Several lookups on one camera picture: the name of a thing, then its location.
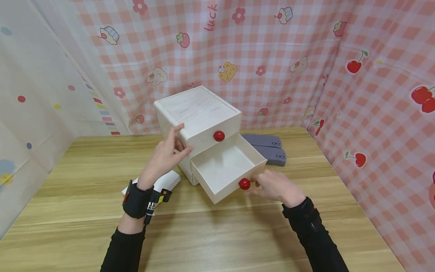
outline open drawer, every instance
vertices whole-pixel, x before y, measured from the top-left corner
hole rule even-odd
[[[191,158],[193,175],[215,204],[265,165],[266,159],[238,133]]]

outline checkered fabric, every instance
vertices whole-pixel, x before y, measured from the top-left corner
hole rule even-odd
[[[434,1],[73,2],[132,134],[198,85],[243,128],[303,126],[402,265],[433,271]]]

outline white box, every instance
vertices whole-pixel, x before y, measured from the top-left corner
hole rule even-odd
[[[177,134],[194,150],[178,166],[192,185],[200,183],[213,203],[238,188],[242,178],[261,172],[266,159],[240,136],[242,113],[204,86],[154,102],[161,133],[184,123]],[[214,138],[225,134],[223,141]]]

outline red drawer handle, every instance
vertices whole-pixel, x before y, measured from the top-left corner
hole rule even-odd
[[[247,179],[247,178],[242,178],[242,179],[239,181],[239,187],[240,187],[242,190],[248,190],[250,186],[251,186],[251,182],[250,182],[249,179]]]
[[[218,130],[213,134],[213,138],[218,142],[222,142],[223,140],[225,140],[225,133],[223,133],[223,131]]]

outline white curtain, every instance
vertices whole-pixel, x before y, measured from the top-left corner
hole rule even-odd
[[[28,1],[0,3],[0,238],[76,137],[127,134]]]

